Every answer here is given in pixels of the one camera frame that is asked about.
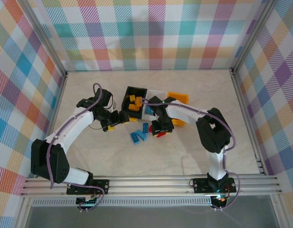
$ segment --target orange lego brick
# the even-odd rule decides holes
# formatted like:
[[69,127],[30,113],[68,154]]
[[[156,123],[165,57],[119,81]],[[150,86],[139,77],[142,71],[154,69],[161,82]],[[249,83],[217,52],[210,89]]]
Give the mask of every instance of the orange lego brick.
[[182,121],[182,120],[172,119],[171,121],[172,121],[173,125],[178,125],[178,126],[184,126],[185,125],[185,122]]
[[174,93],[174,92],[168,92],[167,97],[169,97],[169,96],[176,98],[178,101],[180,101],[186,105],[189,103],[189,95],[188,94],[178,94],[178,93]]
[[[186,105],[189,103],[189,95],[188,94],[178,94],[178,93],[174,93],[174,92],[168,92],[167,97],[169,97],[169,96],[176,98],[178,101],[180,101]],[[173,119],[172,123],[173,123],[173,125],[178,125],[178,126],[185,125],[185,122],[183,122],[181,120],[176,120],[176,119]]]
[[142,97],[141,96],[136,97],[135,104],[137,107],[142,106]]
[[130,99],[131,102],[133,102],[133,101],[136,100],[136,97],[135,97],[135,95],[130,95],[130,96],[129,96],[129,99]]
[[140,110],[140,107],[137,107],[135,104],[134,105],[133,104],[130,104],[128,106],[128,109],[131,110],[131,111],[137,112],[137,111]]

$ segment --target black box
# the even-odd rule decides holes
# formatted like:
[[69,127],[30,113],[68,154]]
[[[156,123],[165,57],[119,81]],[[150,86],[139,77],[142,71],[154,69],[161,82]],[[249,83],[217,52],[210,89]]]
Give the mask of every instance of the black box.
[[122,102],[122,111],[126,111],[129,115],[129,117],[136,118],[136,119],[142,119],[142,111],[143,111],[143,104],[140,107],[140,110],[135,112],[128,109],[129,104],[135,104],[135,102],[131,102],[129,99],[130,95],[135,95],[135,97],[142,97],[145,98],[147,93],[147,89],[143,88],[136,88],[128,86],[126,89],[126,93]]

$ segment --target yellow lego brick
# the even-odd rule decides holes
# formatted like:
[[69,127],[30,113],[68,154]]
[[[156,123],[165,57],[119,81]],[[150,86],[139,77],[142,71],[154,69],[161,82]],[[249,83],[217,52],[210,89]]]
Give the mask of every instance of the yellow lego brick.
[[139,96],[139,97],[136,98],[135,104],[136,104],[137,107],[141,107],[142,106],[142,97],[141,96]]
[[140,107],[137,107],[135,104],[134,105],[133,104],[130,104],[128,106],[128,109],[131,110],[131,111],[137,112],[137,111],[140,110]]
[[[189,95],[188,94],[178,94],[178,93],[174,93],[174,92],[168,92],[167,97],[169,97],[169,96],[176,98],[178,101],[180,101],[186,105],[189,103]],[[183,122],[181,120],[176,120],[176,119],[173,119],[172,123],[173,123],[173,125],[178,125],[178,126],[185,125],[185,122]]]
[[135,97],[135,95],[130,95],[130,96],[129,96],[129,99],[130,99],[131,102],[133,102],[133,101],[136,100],[136,97]]
[[189,95],[188,94],[178,94],[178,93],[174,93],[174,92],[168,92],[167,97],[169,97],[169,96],[176,98],[178,101],[180,101],[186,105],[189,103]]
[[184,126],[185,125],[185,122],[182,121],[182,120],[172,119],[171,121],[172,121],[173,125],[178,125],[178,126]]
[[132,118],[132,117],[129,117],[129,121],[136,122],[137,120],[138,120],[137,118]]
[[108,131],[114,130],[114,127],[108,126]]

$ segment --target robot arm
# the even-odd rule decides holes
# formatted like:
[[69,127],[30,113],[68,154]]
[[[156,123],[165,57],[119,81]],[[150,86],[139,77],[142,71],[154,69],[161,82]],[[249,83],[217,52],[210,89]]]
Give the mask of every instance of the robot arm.
[[[109,126],[115,126],[129,121],[126,112],[113,111],[113,96],[109,91],[104,89],[99,103],[87,112],[76,117],[78,113],[81,113],[94,104],[99,94],[100,92],[98,90],[94,97],[83,99],[77,104],[77,108],[69,118],[75,117],[75,119],[63,128],[58,137],[56,134],[61,128],[45,140],[37,139],[33,142],[31,147],[31,172],[33,174],[48,180],[50,179],[46,153],[49,143],[55,138],[50,150],[50,166],[53,173],[53,181],[55,183],[67,182],[81,185],[94,185],[92,173],[69,166],[66,154],[70,145],[94,120],[98,120],[101,123],[104,132],[108,130]],[[209,111],[200,110],[200,112],[194,112],[193,107],[185,105],[186,108],[184,108],[181,106],[183,103],[171,97],[161,101],[155,96],[149,100],[149,104],[156,104],[156,106],[151,106],[151,109],[158,116],[156,121],[152,121],[152,133],[154,135],[160,132],[171,132],[174,128],[172,119],[180,119],[188,124],[196,124],[201,143],[210,152],[208,183],[213,190],[221,188],[228,178],[228,174],[223,167],[223,152],[230,143],[230,133],[219,122],[215,121],[215,119],[207,116],[207,114],[214,115],[227,125],[220,111],[213,108]]]
[[213,190],[222,188],[228,179],[228,174],[223,165],[223,154],[224,150],[228,148],[231,134],[217,121],[219,119],[227,125],[221,112],[216,108],[196,112],[194,107],[183,104],[171,97],[161,101],[155,96],[149,100],[149,105],[158,116],[156,121],[152,121],[153,135],[160,132],[171,132],[174,128],[172,119],[179,119],[197,126],[201,143],[209,151],[208,184]]
[[49,178],[47,168],[46,154],[50,142],[55,138],[50,149],[50,166],[55,183],[73,183],[85,185],[92,182],[92,174],[69,166],[66,158],[67,151],[78,135],[93,121],[98,120],[101,123],[102,130],[106,132],[109,127],[122,124],[129,121],[128,114],[124,111],[113,111],[115,106],[113,95],[103,89],[99,102],[88,111],[82,113],[88,107],[96,102],[100,94],[97,90],[94,97],[82,99],[76,106],[77,108],[65,123],[55,132],[49,135],[45,140],[36,139],[31,146],[31,172],[45,179]]

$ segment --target wire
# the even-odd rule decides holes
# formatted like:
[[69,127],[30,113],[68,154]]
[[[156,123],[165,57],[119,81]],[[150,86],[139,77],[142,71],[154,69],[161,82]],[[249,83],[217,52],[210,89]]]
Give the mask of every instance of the wire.
[[112,95],[112,105],[111,106],[109,106],[109,108],[104,108],[104,109],[110,109],[111,107],[113,106],[113,95]]
[[63,126],[61,126],[61,128],[58,130],[58,132],[56,133],[56,135],[52,138],[48,149],[47,149],[47,153],[46,153],[46,163],[47,163],[47,169],[48,169],[48,173],[49,173],[49,179],[50,179],[50,189],[53,188],[54,185],[54,181],[53,181],[53,174],[52,174],[52,170],[51,170],[51,166],[50,166],[50,150],[51,147],[53,145],[53,143],[55,142],[56,139],[58,139],[59,135],[61,134],[61,132],[75,119],[77,119],[80,115],[84,114],[85,112],[89,111],[92,107],[94,107],[101,99],[102,97],[102,87],[99,83],[94,83],[93,84],[93,90],[95,93],[95,85],[99,86],[100,88],[100,94],[98,99],[91,105],[89,106],[87,109],[81,111],[80,113],[78,113],[77,115],[75,115],[74,117],[70,118]]
[[93,128],[93,127],[91,127],[90,125],[89,125],[89,127],[90,127],[91,129],[94,129],[94,130],[101,130],[101,129],[103,129],[103,127],[101,127],[101,128]]
[[236,192],[236,195],[235,195],[233,201],[232,201],[230,204],[228,204],[227,206],[223,207],[223,209],[226,209],[226,208],[230,207],[230,206],[236,201],[236,199],[237,199],[237,197],[238,197],[238,194],[239,194],[239,192],[240,192],[240,178],[239,178],[239,176],[238,176],[236,173],[234,173],[234,172],[229,172],[229,171],[227,170],[227,168],[226,168],[226,160],[227,160],[227,158],[226,158],[226,156],[227,156],[227,155],[226,155],[226,152],[232,150],[232,149],[236,146],[236,139],[235,139],[235,136],[234,136],[232,130],[228,127],[228,125],[227,125],[225,122],[223,122],[222,120],[220,120],[218,117],[216,117],[216,116],[214,116],[214,115],[212,115],[212,114],[210,114],[210,113],[206,113],[206,112],[200,111],[200,110],[198,110],[198,109],[192,108],[192,107],[190,107],[190,106],[186,106],[186,105],[184,105],[184,104],[176,104],[176,103],[158,103],[158,104],[150,104],[149,101],[148,101],[147,99],[144,99],[144,98],[142,98],[142,104],[144,104],[144,105],[148,105],[148,106],[173,105],[173,106],[183,107],[183,108],[189,109],[189,110],[191,110],[191,111],[193,111],[193,112],[196,112],[196,113],[198,113],[198,114],[208,115],[209,117],[211,117],[211,118],[217,120],[219,123],[221,123],[221,124],[222,124],[222,125],[228,130],[228,132],[229,132],[230,135],[232,136],[232,139],[233,139],[233,145],[232,145],[230,148],[227,148],[227,149],[225,149],[225,150],[223,151],[222,165],[223,165],[223,169],[224,169],[224,171],[225,171],[226,173],[228,173],[229,175],[235,175],[236,178],[237,178],[237,180],[238,180],[238,190],[237,190],[237,192]]
[[82,211],[86,211],[86,212],[88,212],[88,211],[90,211],[90,210],[95,209],[96,206],[98,206],[98,205],[102,202],[102,200],[103,200],[103,198],[104,198],[104,195],[105,195],[105,191],[104,191],[102,188],[97,187],[97,186],[88,186],[88,185],[83,185],[83,184],[72,184],[72,183],[66,183],[66,182],[64,182],[64,184],[70,184],[70,185],[77,186],[77,187],[82,187],[82,188],[98,189],[98,190],[100,190],[100,191],[102,192],[102,197],[100,198],[100,200],[99,200],[95,205],[93,205],[90,209],[85,209],[85,210],[83,210],[83,209],[81,208],[82,203],[80,203],[80,204],[79,204],[80,212],[82,212]]
[[193,180],[193,179],[190,179],[190,180],[189,180],[189,186],[191,186],[191,187],[193,188],[194,186],[190,184],[190,182],[191,182],[192,180]]

